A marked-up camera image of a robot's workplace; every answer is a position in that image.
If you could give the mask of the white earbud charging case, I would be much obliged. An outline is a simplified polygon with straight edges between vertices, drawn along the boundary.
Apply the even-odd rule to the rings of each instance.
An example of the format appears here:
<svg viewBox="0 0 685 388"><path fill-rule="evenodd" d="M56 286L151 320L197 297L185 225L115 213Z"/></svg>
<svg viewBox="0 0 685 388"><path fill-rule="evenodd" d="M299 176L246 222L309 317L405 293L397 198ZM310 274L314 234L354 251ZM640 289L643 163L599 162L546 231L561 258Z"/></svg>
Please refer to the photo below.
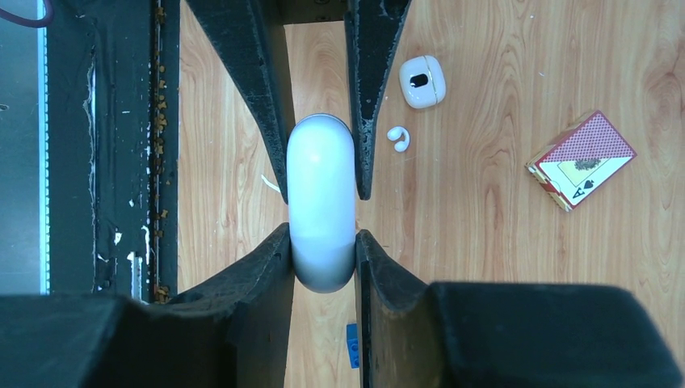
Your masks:
<svg viewBox="0 0 685 388"><path fill-rule="evenodd" d="M399 69L399 81L405 101L414 109L433 107L447 94L442 66L431 55L405 61Z"/></svg>

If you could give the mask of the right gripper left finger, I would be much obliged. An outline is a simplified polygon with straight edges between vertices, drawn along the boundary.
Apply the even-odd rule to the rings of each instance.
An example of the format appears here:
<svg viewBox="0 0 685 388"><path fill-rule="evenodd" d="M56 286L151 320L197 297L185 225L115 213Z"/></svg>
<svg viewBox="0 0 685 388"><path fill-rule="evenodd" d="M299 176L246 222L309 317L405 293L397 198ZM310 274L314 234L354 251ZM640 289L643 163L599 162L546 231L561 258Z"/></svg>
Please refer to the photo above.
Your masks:
<svg viewBox="0 0 685 388"><path fill-rule="evenodd" d="M1 300L4 387L281 387L294 274L288 225L165 304Z"/></svg>

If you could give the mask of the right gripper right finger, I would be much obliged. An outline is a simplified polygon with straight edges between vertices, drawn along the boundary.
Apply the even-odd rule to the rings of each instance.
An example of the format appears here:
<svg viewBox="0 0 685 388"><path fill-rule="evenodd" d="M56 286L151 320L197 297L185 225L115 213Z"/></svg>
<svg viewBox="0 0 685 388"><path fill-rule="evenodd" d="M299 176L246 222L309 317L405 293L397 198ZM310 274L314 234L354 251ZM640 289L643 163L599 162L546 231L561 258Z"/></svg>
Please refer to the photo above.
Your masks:
<svg viewBox="0 0 685 388"><path fill-rule="evenodd" d="M639 301L607 285L436 281L355 242L364 387L680 387Z"/></svg>

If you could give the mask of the white earbud mid table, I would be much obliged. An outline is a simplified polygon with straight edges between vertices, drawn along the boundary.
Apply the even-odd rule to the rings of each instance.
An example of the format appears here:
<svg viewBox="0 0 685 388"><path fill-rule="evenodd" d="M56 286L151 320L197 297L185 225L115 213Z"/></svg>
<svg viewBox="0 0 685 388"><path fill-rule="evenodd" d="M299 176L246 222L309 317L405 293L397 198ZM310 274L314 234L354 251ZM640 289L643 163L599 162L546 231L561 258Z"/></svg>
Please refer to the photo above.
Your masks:
<svg viewBox="0 0 685 388"><path fill-rule="evenodd" d="M387 138L393 142L396 152L405 152L410 145L410 133L403 126L395 126L387 132Z"/></svg>

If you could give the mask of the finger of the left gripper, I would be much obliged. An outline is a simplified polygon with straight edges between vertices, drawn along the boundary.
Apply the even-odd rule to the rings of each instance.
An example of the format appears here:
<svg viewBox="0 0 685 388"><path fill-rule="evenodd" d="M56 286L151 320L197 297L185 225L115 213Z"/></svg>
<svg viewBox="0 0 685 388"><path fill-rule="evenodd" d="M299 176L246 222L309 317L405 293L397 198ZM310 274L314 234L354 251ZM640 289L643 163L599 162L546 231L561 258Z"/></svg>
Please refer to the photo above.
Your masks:
<svg viewBox="0 0 685 388"><path fill-rule="evenodd" d="M355 179L361 200L372 195L376 124L410 0L353 0L344 15Z"/></svg>
<svg viewBox="0 0 685 388"><path fill-rule="evenodd" d="M189 1L249 108L288 202L286 150L295 124L284 24L277 1Z"/></svg>

